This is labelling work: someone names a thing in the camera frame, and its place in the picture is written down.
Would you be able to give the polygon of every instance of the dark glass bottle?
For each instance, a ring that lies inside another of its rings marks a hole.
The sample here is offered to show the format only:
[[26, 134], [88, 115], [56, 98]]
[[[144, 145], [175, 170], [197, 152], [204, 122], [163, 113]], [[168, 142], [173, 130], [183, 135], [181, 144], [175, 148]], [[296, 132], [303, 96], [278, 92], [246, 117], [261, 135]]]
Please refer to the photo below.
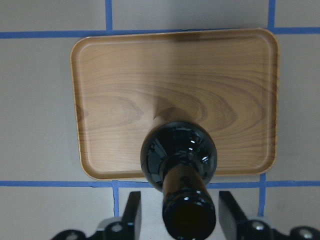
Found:
[[147, 180], [163, 192], [162, 218], [178, 240], [203, 240], [215, 228], [215, 206], [207, 192], [217, 151], [200, 126], [174, 121], [154, 128], [141, 149]]

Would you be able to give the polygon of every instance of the tray rim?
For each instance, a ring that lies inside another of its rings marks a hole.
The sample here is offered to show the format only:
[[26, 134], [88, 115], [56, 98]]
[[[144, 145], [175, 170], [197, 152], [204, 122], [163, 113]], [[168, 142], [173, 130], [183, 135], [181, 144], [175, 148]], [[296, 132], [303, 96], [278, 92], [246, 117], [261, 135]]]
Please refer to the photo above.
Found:
[[257, 27], [257, 28], [232, 28], [232, 29], [217, 29], [217, 30], [211, 30], [211, 29], [204, 29], [204, 30], [186, 30], [186, 31], [175, 31], [175, 32], [156, 32], [156, 33], [137, 33], [137, 34], [119, 34], [119, 35], [103, 35], [103, 36], [87, 36], [80, 40], [78, 40], [72, 47], [70, 55], [69, 55], [69, 61], [70, 61], [70, 70], [71, 70], [71, 79], [72, 79], [72, 91], [73, 91], [73, 104], [74, 104], [74, 112], [75, 112], [75, 121], [76, 121], [76, 130], [77, 130], [77, 140], [78, 140], [78, 153], [79, 153], [79, 160], [80, 165], [85, 174], [87, 174], [90, 178], [98, 181], [111, 181], [111, 180], [130, 180], [130, 179], [143, 179], [145, 178], [142, 171], [113, 171], [113, 172], [103, 172], [103, 173], [97, 173], [96, 170], [93, 170], [89, 164], [86, 163], [86, 161], [83, 159], [82, 151], [81, 151], [81, 141], [80, 141], [80, 131], [79, 131], [79, 123], [78, 123], [78, 117], [79, 113], [77, 111], [77, 104], [76, 104], [76, 89], [75, 89], [75, 75], [74, 75], [74, 69], [73, 69], [73, 58], [74, 54], [77, 52], [77, 48], [81, 48], [84, 42], [90, 41], [92, 39], [127, 39], [127, 38], [147, 38], [147, 37], [173, 37], [173, 36], [183, 36], [183, 35], [199, 35], [199, 34], [205, 34], [205, 35], [219, 35], [224, 34], [224, 37], [229, 38], [238, 38], [239, 35], [245, 34], [246, 37], [250, 36], [258, 36], [261, 39], [263, 39], [265, 42], [270, 41], [272, 43], [271, 46], [273, 46], [273, 76], [274, 76], [274, 96], [275, 96], [275, 105], [274, 105], [274, 136], [272, 137], [274, 139], [274, 157], [270, 164], [266, 161], [262, 161], [262, 165], [257, 166], [257, 169], [255, 172], [233, 172], [233, 173], [220, 173], [216, 172], [214, 175], [219, 177], [229, 177], [229, 176], [252, 176], [252, 175], [261, 175], [265, 172], [267, 172], [269, 169], [272, 168], [275, 161], [277, 160], [277, 154], [278, 154], [278, 110], [279, 110], [279, 42], [276, 36], [269, 31], [268, 29]]

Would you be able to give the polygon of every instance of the wooden surface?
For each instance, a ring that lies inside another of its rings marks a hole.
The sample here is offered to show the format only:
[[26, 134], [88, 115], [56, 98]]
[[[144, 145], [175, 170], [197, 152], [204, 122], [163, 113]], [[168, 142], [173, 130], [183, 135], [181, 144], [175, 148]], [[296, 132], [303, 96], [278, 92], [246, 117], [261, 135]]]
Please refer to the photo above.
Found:
[[71, 52], [81, 164], [95, 179], [143, 177], [158, 113], [179, 108], [212, 137], [216, 175], [276, 159], [278, 45], [264, 29], [88, 37]]

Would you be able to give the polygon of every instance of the wood grain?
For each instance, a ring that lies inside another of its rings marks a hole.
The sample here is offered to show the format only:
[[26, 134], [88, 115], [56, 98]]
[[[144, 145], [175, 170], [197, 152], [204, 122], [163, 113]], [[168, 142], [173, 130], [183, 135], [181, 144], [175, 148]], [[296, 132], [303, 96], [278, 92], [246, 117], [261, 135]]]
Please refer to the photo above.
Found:
[[278, 44], [266, 30], [89, 37], [73, 47], [71, 70], [92, 178], [143, 177], [143, 140], [169, 108], [211, 135], [217, 175], [260, 174], [276, 159]]

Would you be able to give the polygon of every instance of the screw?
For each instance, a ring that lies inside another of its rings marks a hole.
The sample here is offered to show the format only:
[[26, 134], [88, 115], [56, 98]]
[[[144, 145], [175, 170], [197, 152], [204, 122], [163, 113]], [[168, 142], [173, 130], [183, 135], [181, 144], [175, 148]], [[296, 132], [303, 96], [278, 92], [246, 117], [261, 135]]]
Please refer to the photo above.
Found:
[[265, 228], [265, 225], [260, 222], [260, 221], [254, 221], [252, 223], [252, 227], [255, 229], [255, 230], [258, 230], [258, 231], [261, 231]]
[[115, 233], [120, 232], [122, 230], [122, 226], [119, 223], [117, 223], [116, 225], [112, 226], [111, 230]]
[[77, 239], [78, 239], [78, 235], [75, 234], [74, 232], [71, 232], [69, 236], [65, 238], [65, 240], [77, 240]]
[[301, 229], [299, 231], [299, 234], [302, 237], [304, 237], [305, 239], [312, 239], [312, 237], [313, 237], [312, 233], [309, 230], [305, 229], [305, 228]]

